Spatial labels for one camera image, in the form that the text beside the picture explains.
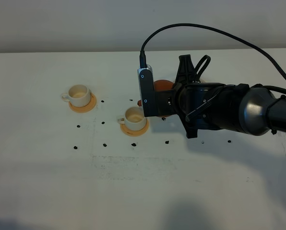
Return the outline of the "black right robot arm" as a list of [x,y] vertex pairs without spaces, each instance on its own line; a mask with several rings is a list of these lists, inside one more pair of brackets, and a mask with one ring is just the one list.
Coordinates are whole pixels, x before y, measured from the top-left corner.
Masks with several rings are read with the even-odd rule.
[[190,55],[179,57],[175,83],[155,93],[160,116],[178,115],[187,138],[196,138],[199,129],[254,136],[269,130],[286,132],[286,89],[202,82],[200,77],[210,61],[205,55],[194,66]]

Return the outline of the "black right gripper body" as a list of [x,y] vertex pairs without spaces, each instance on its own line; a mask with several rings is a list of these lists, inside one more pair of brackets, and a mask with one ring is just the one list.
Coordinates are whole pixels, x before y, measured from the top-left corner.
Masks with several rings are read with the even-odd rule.
[[177,114],[186,130],[187,138],[196,138],[199,129],[220,129],[212,124],[208,115],[208,109],[220,92],[220,84],[200,81],[210,61],[211,58],[205,55],[194,66],[190,55],[180,56],[172,88],[167,92],[156,93],[159,115]]

